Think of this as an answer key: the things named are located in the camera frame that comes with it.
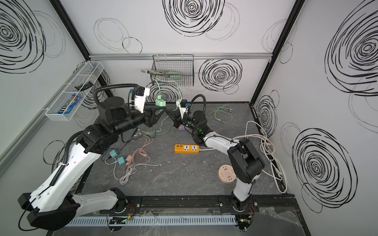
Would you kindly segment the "round pink power socket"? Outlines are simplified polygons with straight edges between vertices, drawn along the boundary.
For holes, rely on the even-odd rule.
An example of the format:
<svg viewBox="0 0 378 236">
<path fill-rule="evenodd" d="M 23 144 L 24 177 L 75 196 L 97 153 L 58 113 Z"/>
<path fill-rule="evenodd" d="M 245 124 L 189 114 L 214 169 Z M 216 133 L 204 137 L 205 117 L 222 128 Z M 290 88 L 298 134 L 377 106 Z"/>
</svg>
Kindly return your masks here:
<svg viewBox="0 0 378 236">
<path fill-rule="evenodd" d="M 231 165 L 222 165 L 218 170 L 218 177 L 221 182 L 230 184 L 236 180 L 234 169 Z"/>
</svg>

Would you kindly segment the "green tongs in basket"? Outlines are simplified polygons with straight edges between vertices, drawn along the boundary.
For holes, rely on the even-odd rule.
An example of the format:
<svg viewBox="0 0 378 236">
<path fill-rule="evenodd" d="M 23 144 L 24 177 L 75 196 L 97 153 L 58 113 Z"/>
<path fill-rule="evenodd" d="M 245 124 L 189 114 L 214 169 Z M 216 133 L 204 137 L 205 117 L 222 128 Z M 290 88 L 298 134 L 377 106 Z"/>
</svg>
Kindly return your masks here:
<svg viewBox="0 0 378 236">
<path fill-rule="evenodd" d="M 156 71 L 156 70 L 141 70 L 142 73 L 150 74 L 151 81 L 163 81 L 166 83 L 178 82 L 183 79 L 183 75 L 177 71 Z"/>
</svg>

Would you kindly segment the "blue candy packet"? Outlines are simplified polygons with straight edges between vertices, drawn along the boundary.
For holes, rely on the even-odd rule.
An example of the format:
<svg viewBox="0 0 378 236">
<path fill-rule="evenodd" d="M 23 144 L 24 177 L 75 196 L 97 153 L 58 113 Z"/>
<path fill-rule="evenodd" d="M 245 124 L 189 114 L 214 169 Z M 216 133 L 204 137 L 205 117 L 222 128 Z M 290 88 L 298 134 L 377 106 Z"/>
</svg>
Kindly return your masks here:
<svg viewBox="0 0 378 236">
<path fill-rule="evenodd" d="M 58 111 L 58 114 L 69 114 L 73 108 L 80 102 L 81 97 L 78 95 L 72 94 L 71 97 L 67 100 L 64 106 Z"/>
</svg>

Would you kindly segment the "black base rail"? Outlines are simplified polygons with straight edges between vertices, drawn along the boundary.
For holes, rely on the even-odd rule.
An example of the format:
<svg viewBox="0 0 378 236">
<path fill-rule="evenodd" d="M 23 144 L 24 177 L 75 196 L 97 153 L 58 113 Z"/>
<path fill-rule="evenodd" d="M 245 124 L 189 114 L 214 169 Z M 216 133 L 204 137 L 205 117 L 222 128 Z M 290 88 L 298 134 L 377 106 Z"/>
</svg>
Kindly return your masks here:
<svg viewBox="0 0 378 236">
<path fill-rule="evenodd" d="M 252 195 L 236 207 L 230 195 L 193 195 L 193 196 L 128 196 L 128 203 L 123 214 L 139 214 L 147 210 L 162 211 L 166 209 L 206 209 L 211 213 L 230 213 L 249 215 L 260 212 L 262 208 L 274 207 L 278 210 L 300 211 L 294 195 Z"/>
</svg>

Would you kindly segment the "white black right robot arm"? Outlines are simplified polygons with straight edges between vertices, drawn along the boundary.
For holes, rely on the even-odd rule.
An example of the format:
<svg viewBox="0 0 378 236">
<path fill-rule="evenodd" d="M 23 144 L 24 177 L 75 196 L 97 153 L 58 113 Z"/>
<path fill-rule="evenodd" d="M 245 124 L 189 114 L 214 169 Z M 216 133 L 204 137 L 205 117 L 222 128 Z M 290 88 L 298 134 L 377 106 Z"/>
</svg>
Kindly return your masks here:
<svg viewBox="0 0 378 236">
<path fill-rule="evenodd" d="M 252 142 L 247 138 L 234 139 L 219 135 L 208 126 L 203 111 L 195 111 L 192 116 L 184 115 L 184 118 L 179 111 L 167 110 L 166 113 L 172 119 L 175 128 L 183 125 L 192 130 L 192 139 L 196 144 L 214 148 L 228 155 L 236 175 L 231 203 L 237 211 L 247 208 L 252 186 L 265 167 Z"/>
</svg>

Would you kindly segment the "purple power strip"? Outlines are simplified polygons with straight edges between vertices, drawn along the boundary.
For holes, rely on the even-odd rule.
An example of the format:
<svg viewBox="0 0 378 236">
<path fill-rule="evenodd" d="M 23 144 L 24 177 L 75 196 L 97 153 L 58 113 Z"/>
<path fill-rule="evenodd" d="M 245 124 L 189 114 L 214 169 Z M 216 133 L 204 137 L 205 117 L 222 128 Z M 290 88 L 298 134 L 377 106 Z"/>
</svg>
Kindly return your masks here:
<svg viewBox="0 0 378 236">
<path fill-rule="evenodd" d="M 180 131 L 186 131 L 186 128 L 183 125 L 181 125 L 181 126 L 179 126 L 178 130 L 180 130 Z"/>
</svg>

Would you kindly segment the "teal charger adapter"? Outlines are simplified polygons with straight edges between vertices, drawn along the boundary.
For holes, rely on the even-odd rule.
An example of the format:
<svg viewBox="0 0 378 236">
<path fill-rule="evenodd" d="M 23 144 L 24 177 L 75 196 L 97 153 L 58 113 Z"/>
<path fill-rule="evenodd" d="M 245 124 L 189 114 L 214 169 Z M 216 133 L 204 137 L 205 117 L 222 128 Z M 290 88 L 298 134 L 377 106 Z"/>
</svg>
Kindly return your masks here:
<svg viewBox="0 0 378 236">
<path fill-rule="evenodd" d="M 118 164 L 120 165 L 120 166 L 122 166 L 122 165 L 126 165 L 127 164 L 127 159 L 124 157 L 124 156 L 121 156 L 121 157 L 119 157 L 118 159 L 117 159 L 117 162 L 118 162 Z"/>
<path fill-rule="evenodd" d="M 116 158 L 119 155 L 119 151 L 117 149 L 113 149 L 110 151 L 109 155 L 111 158 Z"/>
</svg>

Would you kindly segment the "orange power strip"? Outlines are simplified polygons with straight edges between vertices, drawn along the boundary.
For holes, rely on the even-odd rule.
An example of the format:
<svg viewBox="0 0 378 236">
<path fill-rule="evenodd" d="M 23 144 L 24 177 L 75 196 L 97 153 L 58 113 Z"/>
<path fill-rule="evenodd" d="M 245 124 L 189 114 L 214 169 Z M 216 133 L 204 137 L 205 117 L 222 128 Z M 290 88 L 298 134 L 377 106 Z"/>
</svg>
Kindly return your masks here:
<svg viewBox="0 0 378 236">
<path fill-rule="evenodd" d="M 176 144 L 174 151 L 178 154 L 199 154 L 199 146 Z"/>
</svg>

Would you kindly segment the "light green charger adapter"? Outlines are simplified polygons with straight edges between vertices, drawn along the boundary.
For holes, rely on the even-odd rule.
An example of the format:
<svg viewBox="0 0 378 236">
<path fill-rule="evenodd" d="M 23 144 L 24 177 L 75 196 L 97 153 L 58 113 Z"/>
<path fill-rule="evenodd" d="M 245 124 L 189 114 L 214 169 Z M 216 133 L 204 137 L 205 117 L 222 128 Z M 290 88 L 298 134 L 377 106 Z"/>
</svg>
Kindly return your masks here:
<svg viewBox="0 0 378 236">
<path fill-rule="evenodd" d="M 162 98 L 162 96 L 160 94 L 155 99 L 155 105 L 159 106 L 159 107 L 165 107 L 166 106 L 166 101 Z"/>
</svg>

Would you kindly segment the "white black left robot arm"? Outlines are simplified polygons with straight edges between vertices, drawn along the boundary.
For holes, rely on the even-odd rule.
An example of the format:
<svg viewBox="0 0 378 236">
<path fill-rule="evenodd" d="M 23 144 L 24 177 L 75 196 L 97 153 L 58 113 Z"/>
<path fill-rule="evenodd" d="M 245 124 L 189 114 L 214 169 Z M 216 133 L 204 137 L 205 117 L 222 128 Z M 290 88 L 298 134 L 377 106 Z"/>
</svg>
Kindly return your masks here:
<svg viewBox="0 0 378 236">
<path fill-rule="evenodd" d="M 145 108 L 140 104 L 131 110 L 123 98 L 116 96 L 96 104 L 99 111 L 96 122 L 69 138 L 62 162 L 40 187 L 19 197 L 19 205 L 29 212 L 27 220 L 33 230 L 56 231 L 76 217 L 126 207 L 126 196 L 116 187 L 89 195 L 70 194 L 70 190 L 123 133 L 137 130 L 142 124 L 152 127 L 166 107 Z"/>
</svg>

